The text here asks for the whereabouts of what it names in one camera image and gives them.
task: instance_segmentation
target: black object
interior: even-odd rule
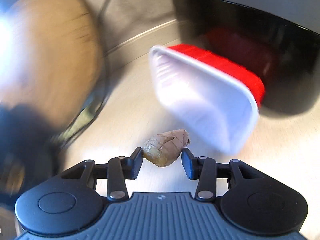
[[[187,177],[199,179],[194,199],[190,193],[128,198],[124,180],[137,177],[142,160],[139,147],[107,164],[86,160],[24,193],[15,207],[27,231],[20,239],[304,239],[298,231],[305,199],[240,160],[216,163],[184,148]],[[98,178],[108,178],[107,197],[95,192]],[[220,197],[217,178],[228,178],[229,191]]]
[[[180,36],[257,74],[262,105],[309,110],[320,93],[320,0],[173,0]]]
[[[52,131],[24,106],[1,104],[0,135],[0,205],[13,211],[23,192],[57,174],[57,152],[48,143]]]

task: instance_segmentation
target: black appliance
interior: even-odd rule
[[[136,179],[143,161],[140,147],[130,157],[108,163],[83,161],[22,194],[15,206],[25,230],[19,240],[106,239],[270,239],[303,240],[298,232],[307,216],[297,191],[240,160],[229,164],[182,151],[189,192],[135,192],[129,198],[125,179]],[[216,179],[229,190],[216,196]],[[108,179],[106,196],[97,179]]]
[[[173,0],[182,41],[256,73],[263,105],[310,109],[320,92],[320,0]]]

